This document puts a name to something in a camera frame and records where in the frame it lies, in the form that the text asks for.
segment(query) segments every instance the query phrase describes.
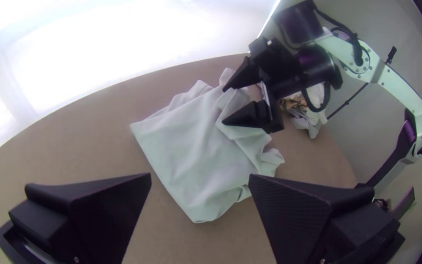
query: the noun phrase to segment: crumpled cloth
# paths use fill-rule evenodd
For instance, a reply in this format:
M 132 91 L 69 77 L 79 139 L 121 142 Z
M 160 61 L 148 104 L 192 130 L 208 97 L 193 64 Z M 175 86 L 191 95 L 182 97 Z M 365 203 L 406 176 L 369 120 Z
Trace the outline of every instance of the crumpled cloth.
M 278 150 L 264 151 L 271 137 L 262 129 L 222 124 L 251 101 L 244 89 L 223 93 L 233 73 L 225 69 L 216 88 L 197 81 L 167 107 L 130 125 L 160 181 L 195 223 L 217 219 L 251 196 L 250 174 L 274 176 L 284 163 Z
M 312 104 L 317 108 L 320 107 L 324 98 L 323 84 L 307 88 L 307 94 Z M 325 110 L 318 113 L 310 111 L 301 92 L 283 98 L 281 107 L 291 114 L 290 120 L 292 124 L 297 129 L 307 130 L 311 139 L 314 139 L 318 135 L 321 126 L 328 122 Z

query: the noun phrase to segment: wrinkled fabric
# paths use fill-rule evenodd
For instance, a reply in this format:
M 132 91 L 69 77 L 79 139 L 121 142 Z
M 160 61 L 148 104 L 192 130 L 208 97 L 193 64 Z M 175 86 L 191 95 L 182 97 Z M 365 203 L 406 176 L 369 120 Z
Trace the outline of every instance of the wrinkled fabric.
M 244 89 L 222 87 L 234 72 L 225 69 L 220 86 L 202 81 L 171 103 L 130 125 L 146 158 L 177 204 L 196 223 L 212 221 L 248 198 L 250 174 L 274 176 L 284 162 L 262 129 L 225 126 L 222 120 L 247 103 Z
M 324 98 L 323 84 L 307 88 L 307 94 L 312 104 L 319 108 Z M 328 122 L 325 109 L 318 113 L 312 112 L 310 109 L 301 110 L 297 108 L 287 109 L 286 111 L 292 115 L 291 122 L 293 125 L 297 129 L 307 130 L 311 139 L 314 139 L 318 135 L 321 126 Z

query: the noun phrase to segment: black cable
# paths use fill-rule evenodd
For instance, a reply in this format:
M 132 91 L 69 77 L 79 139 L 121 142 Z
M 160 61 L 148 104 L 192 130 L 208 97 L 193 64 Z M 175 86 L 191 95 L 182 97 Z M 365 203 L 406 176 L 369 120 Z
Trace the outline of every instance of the black cable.
M 355 92 L 355 94 L 353 95 L 353 96 L 351 96 L 346 102 L 344 102 L 340 107 L 338 107 L 332 114 L 330 114 L 329 116 L 328 116 L 328 118 L 327 119 L 330 119 L 330 118 L 332 118 L 336 113 L 338 113 L 341 109 L 343 109 L 345 106 L 347 106 L 350 102 L 351 102 L 351 100 L 353 100 L 364 88 L 366 88 L 366 86 L 368 85 L 369 83 L 365 83 L 357 92 Z
M 307 89 L 302 89 L 301 93 L 305 98 L 305 102 L 307 103 L 307 106 L 309 107 L 310 111 L 314 112 L 314 113 L 318 113 L 323 111 L 325 108 L 327 108 L 328 102 L 330 101 L 330 83 L 325 82 L 323 84 L 323 90 L 324 90 L 324 95 L 323 95 L 323 103 L 320 105 L 319 108 L 316 108 L 314 106 L 314 104 L 312 104 L 312 102 L 310 101 L 310 97 L 309 94 L 307 93 Z
M 347 26 L 332 19 L 331 17 L 329 17 L 327 14 L 323 13 L 322 11 L 318 9 L 315 9 L 315 11 L 317 12 L 319 16 L 324 18 L 326 21 L 341 28 L 342 31 L 349 36 L 349 38 L 353 41 L 354 62 L 356 63 L 357 66 L 362 66 L 364 61 L 362 59 L 362 48 L 361 48 L 361 44 L 359 43 L 358 36 L 355 33 L 353 33 Z
M 383 211 L 388 212 L 388 203 L 384 199 L 374 199 L 372 202 L 378 204 Z

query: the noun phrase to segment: purple component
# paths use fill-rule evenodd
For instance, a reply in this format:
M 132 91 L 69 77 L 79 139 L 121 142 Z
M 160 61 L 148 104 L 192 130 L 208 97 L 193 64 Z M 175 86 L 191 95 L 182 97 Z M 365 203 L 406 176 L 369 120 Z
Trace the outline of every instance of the purple component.
M 372 176 L 370 180 L 367 181 L 367 185 L 374 187 L 376 186 L 392 168 L 397 164 L 397 162 L 406 156 L 408 156 L 409 151 L 413 144 L 416 142 L 416 132 L 413 124 L 409 119 L 406 119 L 401 129 L 400 135 L 398 136 L 397 146 L 393 150 L 390 157 L 382 165 L 382 167 Z
M 274 19 L 293 43 L 304 43 L 323 35 L 315 8 L 314 2 L 304 1 L 278 12 Z
M 415 128 L 413 127 L 413 124 L 411 124 L 410 120 L 405 121 L 402 131 L 405 133 L 406 139 L 408 140 L 408 143 L 411 147 L 413 143 L 416 142 L 416 133 Z

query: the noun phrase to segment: robotic end effector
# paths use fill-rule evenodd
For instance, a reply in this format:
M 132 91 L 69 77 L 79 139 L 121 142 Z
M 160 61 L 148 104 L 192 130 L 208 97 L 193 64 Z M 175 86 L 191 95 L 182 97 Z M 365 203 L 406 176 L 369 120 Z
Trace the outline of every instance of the robotic end effector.
M 278 39 L 259 37 L 250 45 L 250 56 L 224 86 L 239 89 L 260 83 L 264 100 L 251 102 L 223 121 L 225 125 L 262 128 L 266 133 L 284 129 L 278 101 L 301 91 L 311 111 L 319 112 L 330 100 L 330 87 L 340 89 L 342 77 L 331 55 L 313 40 L 324 35 L 312 1 L 304 1 L 274 16 L 285 27 L 293 43 L 311 44 L 292 54 Z M 306 89 L 325 83 L 325 98 L 319 108 L 312 105 Z
M 349 40 L 342 40 L 323 28 L 316 13 L 337 26 L 332 31 L 346 33 Z M 340 89 L 343 82 L 333 57 L 339 60 L 348 76 L 381 85 L 405 105 L 406 111 L 411 113 L 405 121 L 411 123 L 416 134 L 410 154 L 413 158 L 422 154 L 422 99 L 368 44 L 348 27 L 318 10 L 312 0 L 286 8 L 272 18 L 281 29 L 286 46 L 296 53 L 291 53 L 278 39 L 267 40 L 261 36 L 249 45 L 250 56 L 223 90 L 260 83 L 264 100 L 252 102 L 232 114 L 223 121 L 225 125 L 262 128 L 266 133 L 282 130 L 278 101 L 298 91 L 311 111 L 323 110 L 330 100 L 330 87 Z M 301 46 L 291 47 L 286 36 Z M 325 84 L 324 102 L 315 108 L 306 89 L 320 83 Z

